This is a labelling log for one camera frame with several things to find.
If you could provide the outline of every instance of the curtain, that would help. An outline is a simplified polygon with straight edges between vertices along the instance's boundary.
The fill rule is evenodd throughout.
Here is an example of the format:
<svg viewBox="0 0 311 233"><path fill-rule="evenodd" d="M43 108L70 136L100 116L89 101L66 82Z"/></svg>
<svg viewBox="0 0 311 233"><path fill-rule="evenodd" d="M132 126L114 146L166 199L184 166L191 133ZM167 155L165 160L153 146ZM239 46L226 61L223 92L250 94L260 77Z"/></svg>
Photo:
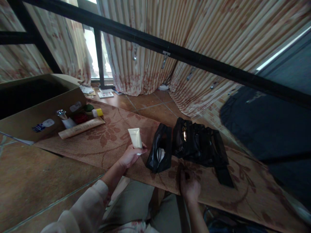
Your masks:
<svg viewBox="0 0 311 233"><path fill-rule="evenodd" d="M0 30L25 31L6 0L0 0ZM36 46L0 46L0 83L51 72Z"/></svg>
<svg viewBox="0 0 311 233"><path fill-rule="evenodd" d="M64 1L78 6L77 0ZM30 4L25 6L62 72L90 85L82 24ZM25 31L6 0L0 0L0 7L1 30ZM0 46L0 53L1 82L52 72L34 45Z"/></svg>
<svg viewBox="0 0 311 233"><path fill-rule="evenodd" d="M310 25L307 1L205 1L185 47L248 72L266 61ZM241 85L178 62L170 80L171 97L194 116Z"/></svg>
<svg viewBox="0 0 311 233"><path fill-rule="evenodd" d="M187 1L104 1L98 0L102 16L184 45L200 3ZM168 58L164 69L163 55L138 46L137 60L133 60L134 43L104 33L114 83L125 94L137 96L153 93L174 70L176 60Z"/></svg>
<svg viewBox="0 0 311 233"><path fill-rule="evenodd" d="M308 1L104 1L106 18L184 46L203 55L254 72L284 44L310 24ZM105 34L116 88L125 94L150 94L163 82L179 109L192 117L241 85Z"/></svg>

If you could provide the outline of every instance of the hand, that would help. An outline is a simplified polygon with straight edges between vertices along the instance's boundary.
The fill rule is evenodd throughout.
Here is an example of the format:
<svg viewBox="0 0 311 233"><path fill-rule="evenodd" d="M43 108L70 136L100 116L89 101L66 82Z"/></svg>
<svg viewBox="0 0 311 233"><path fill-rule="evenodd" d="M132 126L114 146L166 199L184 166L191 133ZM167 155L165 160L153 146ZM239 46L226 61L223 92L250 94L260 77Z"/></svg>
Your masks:
<svg viewBox="0 0 311 233"><path fill-rule="evenodd" d="M198 202L201 185L193 171L188 169L180 171L180 191L186 204Z"/></svg>
<svg viewBox="0 0 311 233"><path fill-rule="evenodd" d="M130 168L139 158L140 155L137 155L138 153L144 154L147 152L147 147L143 143L143 148L134 148L133 144L129 145L127 150L124 152L122 157L119 159L120 164L123 167Z"/></svg>

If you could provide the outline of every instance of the white sleeve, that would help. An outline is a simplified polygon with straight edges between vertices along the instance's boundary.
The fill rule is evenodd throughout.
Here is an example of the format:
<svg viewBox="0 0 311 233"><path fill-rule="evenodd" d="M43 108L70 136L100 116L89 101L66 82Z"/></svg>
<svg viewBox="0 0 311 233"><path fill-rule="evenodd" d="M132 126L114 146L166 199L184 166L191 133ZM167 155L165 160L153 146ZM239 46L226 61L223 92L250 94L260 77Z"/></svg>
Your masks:
<svg viewBox="0 0 311 233"><path fill-rule="evenodd" d="M110 201L108 186L98 180L65 210L57 222L46 226L41 233L97 232Z"/></svg>

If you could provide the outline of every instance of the black pouch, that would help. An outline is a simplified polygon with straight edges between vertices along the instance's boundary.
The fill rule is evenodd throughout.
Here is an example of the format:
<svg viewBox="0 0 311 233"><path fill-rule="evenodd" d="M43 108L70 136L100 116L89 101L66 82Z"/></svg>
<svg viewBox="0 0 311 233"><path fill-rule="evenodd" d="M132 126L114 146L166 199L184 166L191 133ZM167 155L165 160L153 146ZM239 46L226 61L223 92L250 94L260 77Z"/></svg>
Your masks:
<svg viewBox="0 0 311 233"><path fill-rule="evenodd" d="M186 128L186 140L183 129ZM178 158L214 167L219 182L234 187L227 165L229 164L223 140L218 130L178 118L173 132L174 155Z"/></svg>
<svg viewBox="0 0 311 233"><path fill-rule="evenodd" d="M158 148L163 148L165 151L164 158L158 161ZM164 124L160 124L152 142L150 154L146 163L146 167L153 173L159 173L169 169L172 162L172 128Z"/></svg>
<svg viewBox="0 0 311 233"><path fill-rule="evenodd" d="M173 152L177 158L183 158L195 152L192 121L181 117L177 119L173 131Z"/></svg>

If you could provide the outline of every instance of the green lid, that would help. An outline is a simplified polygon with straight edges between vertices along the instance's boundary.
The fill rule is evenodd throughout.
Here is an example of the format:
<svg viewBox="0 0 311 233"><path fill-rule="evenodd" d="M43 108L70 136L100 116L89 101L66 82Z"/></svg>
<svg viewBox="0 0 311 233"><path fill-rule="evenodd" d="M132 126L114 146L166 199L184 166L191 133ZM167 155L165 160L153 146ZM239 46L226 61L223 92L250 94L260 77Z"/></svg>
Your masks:
<svg viewBox="0 0 311 233"><path fill-rule="evenodd" d="M93 105L85 105L83 109L86 112L91 112L94 109L94 107Z"/></svg>

